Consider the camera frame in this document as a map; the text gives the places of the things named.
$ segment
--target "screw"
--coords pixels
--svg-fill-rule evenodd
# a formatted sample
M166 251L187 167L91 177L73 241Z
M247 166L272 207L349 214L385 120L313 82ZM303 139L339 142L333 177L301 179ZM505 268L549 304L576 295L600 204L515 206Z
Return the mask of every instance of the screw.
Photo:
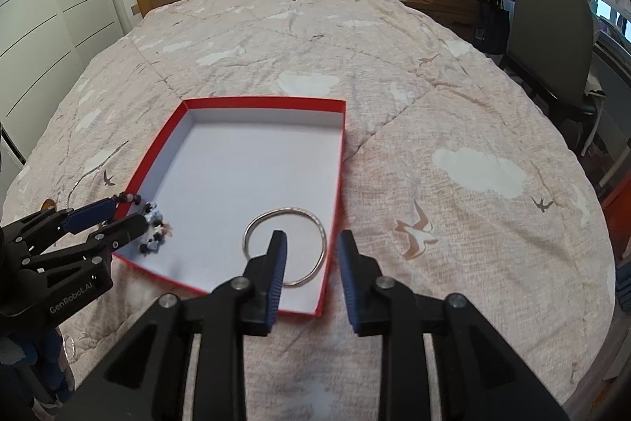
M158 303L160 304L160 307L169 309L177 303L177 297L171 293L167 293L166 295L162 295L160 297L160 300L158 300Z
M245 277L235 277L230 282L232 289L236 291L242 291L250 285L250 281Z
M394 287L394 279L387 276L377 277L375 284L377 284L379 289L390 289Z
M447 297L447 303L454 309L461 309L467 304L467 299L460 293L452 293Z

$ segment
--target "gray chair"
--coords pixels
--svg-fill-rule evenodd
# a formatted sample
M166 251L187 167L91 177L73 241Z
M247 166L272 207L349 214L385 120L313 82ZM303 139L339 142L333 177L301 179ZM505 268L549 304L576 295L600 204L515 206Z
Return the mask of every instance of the gray chair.
M509 42L500 68L511 68L550 109L556 126L582 123L584 137L596 106L584 94L594 45L587 0L515 0Z

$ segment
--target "bed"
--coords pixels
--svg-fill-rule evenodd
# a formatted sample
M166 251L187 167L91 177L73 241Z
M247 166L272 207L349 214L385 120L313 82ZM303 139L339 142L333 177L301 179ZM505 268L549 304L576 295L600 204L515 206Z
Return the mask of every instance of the bed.
M396 0L138 3L143 22L92 60L9 188L8 221L48 197L119 192L181 99L342 98L344 225L360 251L416 292L466 294L570 397L613 313L607 227L563 138L492 61ZM79 383L155 298L191 295L117 259L112 277L62 326ZM380 352L354 337L333 266L321 318L246 341L250 419L375 419Z

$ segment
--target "silver bangle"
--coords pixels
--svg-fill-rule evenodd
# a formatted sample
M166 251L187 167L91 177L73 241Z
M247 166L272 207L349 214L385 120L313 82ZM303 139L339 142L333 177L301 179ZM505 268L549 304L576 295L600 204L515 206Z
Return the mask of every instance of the silver bangle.
M320 257L318 258L317 263L315 264L313 269L309 273L307 273L307 275L305 275L303 278L299 280L283 282L284 287L296 288L298 286L302 286L302 284L306 284L313 277L315 277L318 271L320 271L320 268L323 265L324 259L326 258L326 232L324 231L324 226L322 225L322 222L320 222L320 220L317 219L315 214L310 213L309 211L301 209L301 208L278 208L271 211L267 211L267 213L263 213L260 216L257 216L249 223L249 225L245 229L243 238L241 240L241 248L243 250L245 259L250 260L250 252L247 246L248 246L248 243L250 242L250 236L252 235L252 232L254 231L254 229L257 228L265 220L269 218L273 218L275 216L281 216L282 214L297 214L299 216L304 216L305 218L310 219L313 223L317 225L318 230L320 230L320 236L322 237L322 250L320 251Z

